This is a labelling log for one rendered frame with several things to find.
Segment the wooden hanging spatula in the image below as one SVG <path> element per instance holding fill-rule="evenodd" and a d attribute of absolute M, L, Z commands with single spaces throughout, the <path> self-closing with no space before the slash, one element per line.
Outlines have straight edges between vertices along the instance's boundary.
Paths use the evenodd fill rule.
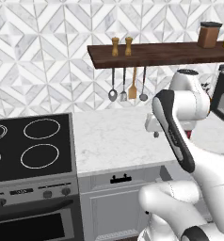
<path fill-rule="evenodd" d="M 133 99 L 136 98 L 136 91 L 137 91 L 137 88 L 136 88 L 136 72 L 137 72 L 137 67 L 134 67 L 132 86 L 129 87 L 129 89 L 128 89 L 128 98 L 130 100 L 133 100 Z"/>

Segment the dark wooden wall shelf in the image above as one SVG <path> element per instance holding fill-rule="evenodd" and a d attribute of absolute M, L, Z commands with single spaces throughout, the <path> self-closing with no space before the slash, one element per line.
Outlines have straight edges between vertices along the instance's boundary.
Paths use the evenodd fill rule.
<path fill-rule="evenodd" d="M 132 54 L 125 55 L 120 44 L 119 55 L 112 56 L 111 45 L 89 45 L 88 53 L 95 69 L 150 67 L 164 65 L 224 62 L 223 42 L 205 49 L 195 42 L 141 43 L 132 45 Z"/>

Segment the steel oven door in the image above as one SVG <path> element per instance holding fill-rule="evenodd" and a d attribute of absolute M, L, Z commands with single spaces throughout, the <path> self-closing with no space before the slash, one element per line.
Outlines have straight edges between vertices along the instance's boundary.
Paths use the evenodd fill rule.
<path fill-rule="evenodd" d="M 85 241 L 80 200 L 54 212 L 0 221 L 0 241 Z"/>

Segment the black glass hob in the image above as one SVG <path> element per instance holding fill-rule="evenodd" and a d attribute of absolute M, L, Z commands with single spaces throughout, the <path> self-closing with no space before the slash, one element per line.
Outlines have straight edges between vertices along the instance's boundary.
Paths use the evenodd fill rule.
<path fill-rule="evenodd" d="M 0 183 L 73 173 L 72 115 L 0 119 Z"/>

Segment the wooden salt shaker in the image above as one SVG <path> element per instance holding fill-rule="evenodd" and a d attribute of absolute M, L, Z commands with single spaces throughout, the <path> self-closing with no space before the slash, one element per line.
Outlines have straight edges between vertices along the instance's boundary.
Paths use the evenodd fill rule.
<path fill-rule="evenodd" d="M 119 54 L 119 38 L 112 38 L 112 56 L 118 56 Z"/>

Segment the steel hanging ladle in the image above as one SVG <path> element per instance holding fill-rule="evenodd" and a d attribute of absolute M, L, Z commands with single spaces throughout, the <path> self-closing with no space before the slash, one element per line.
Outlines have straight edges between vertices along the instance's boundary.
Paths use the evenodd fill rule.
<path fill-rule="evenodd" d="M 142 102 L 146 102 L 146 101 L 148 100 L 148 95 L 144 93 L 145 79 L 146 79 L 146 68 L 147 68 L 147 67 L 144 67 L 142 90 L 141 90 L 141 94 L 139 95 L 139 99 L 140 99 L 140 101 L 142 101 Z"/>

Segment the grey open drawer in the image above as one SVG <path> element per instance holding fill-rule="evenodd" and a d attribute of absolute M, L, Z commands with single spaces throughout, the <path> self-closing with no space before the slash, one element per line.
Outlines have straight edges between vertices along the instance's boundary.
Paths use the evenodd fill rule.
<path fill-rule="evenodd" d="M 177 163 L 166 163 L 159 170 L 161 181 L 194 181 L 194 178 L 184 171 Z"/>

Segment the grey cupboard door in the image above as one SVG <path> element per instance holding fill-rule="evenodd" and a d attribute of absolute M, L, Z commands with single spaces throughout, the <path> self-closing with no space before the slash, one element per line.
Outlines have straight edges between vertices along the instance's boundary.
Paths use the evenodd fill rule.
<path fill-rule="evenodd" d="M 81 194 L 85 241 L 138 236 L 149 219 L 138 201 L 141 187 L 131 185 Z"/>

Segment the wooden pepper shaker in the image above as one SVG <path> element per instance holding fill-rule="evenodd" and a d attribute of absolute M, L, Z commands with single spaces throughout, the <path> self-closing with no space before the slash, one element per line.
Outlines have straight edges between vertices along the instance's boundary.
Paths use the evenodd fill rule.
<path fill-rule="evenodd" d="M 133 38 L 131 37 L 125 38 L 125 43 L 126 43 L 125 55 L 126 56 L 130 56 L 132 54 L 132 49 L 131 49 L 132 41 L 133 41 Z"/>

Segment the grey drawer front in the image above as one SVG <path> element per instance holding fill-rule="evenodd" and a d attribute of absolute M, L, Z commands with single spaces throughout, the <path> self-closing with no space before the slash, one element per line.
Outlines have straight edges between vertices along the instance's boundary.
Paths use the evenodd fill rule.
<path fill-rule="evenodd" d="M 123 171 L 116 171 L 105 174 L 91 175 L 86 177 L 80 177 L 78 179 L 79 189 L 81 193 L 93 192 L 97 190 L 106 190 L 121 186 L 140 185 L 155 182 L 159 178 L 159 167 L 150 167 L 142 169 L 129 169 Z M 117 178 L 122 177 L 126 173 L 132 177 L 131 182 L 110 184 L 110 179 L 113 175 Z"/>

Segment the steel hanging spoon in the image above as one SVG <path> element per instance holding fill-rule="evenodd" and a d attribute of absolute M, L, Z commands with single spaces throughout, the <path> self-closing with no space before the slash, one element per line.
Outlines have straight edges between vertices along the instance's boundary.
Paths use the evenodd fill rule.
<path fill-rule="evenodd" d="M 118 97 L 118 93 L 115 90 L 115 69 L 112 69 L 112 89 L 108 92 L 108 98 L 111 102 L 115 102 Z"/>

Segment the steel oven control panel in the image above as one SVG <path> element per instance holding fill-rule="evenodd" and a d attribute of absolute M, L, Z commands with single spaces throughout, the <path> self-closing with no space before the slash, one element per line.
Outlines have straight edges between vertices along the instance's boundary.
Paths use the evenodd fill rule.
<path fill-rule="evenodd" d="M 71 190 L 71 193 L 68 196 L 76 195 L 78 193 L 77 179 L 67 178 L 41 183 L 1 187 L 0 199 L 7 200 L 5 205 L 42 201 L 47 200 L 43 197 L 43 192 L 48 190 L 52 191 L 52 197 L 49 199 L 62 198 L 67 197 L 61 193 L 61 190 L 64 187 L 68 187 Z"/>

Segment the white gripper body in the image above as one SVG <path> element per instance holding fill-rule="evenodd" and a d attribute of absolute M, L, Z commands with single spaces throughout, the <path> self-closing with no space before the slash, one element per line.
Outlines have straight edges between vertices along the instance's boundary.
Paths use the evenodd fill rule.
<path fill-rule="evenodd" d="M 153 113 L 147 115 L 145 129 L 147 132 L 162 132 L 161 125 Z"/>

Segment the steel hanging slotted turner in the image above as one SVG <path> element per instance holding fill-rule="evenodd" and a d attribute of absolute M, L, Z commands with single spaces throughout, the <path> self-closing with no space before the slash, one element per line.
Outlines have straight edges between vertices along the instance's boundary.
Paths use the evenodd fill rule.
<path fill-rule="evenodd" d="M 127 93 L 125 91 L 125 82 L 126 82 L 126 68 L 123 68 L 123 79 L 122 79 L 122 92 L 120 93 L 120 101 L 127 101 Z"/>

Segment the brown jar with black lid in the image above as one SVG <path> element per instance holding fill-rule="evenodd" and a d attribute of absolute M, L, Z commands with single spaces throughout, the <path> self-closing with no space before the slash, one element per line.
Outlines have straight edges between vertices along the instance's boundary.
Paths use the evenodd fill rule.
<path fill-rule="evenodd" d="M 198 46 L 201 48 L 214 48 L 221 26 L 222 24 L 217 22 L 201 22 Z"/>

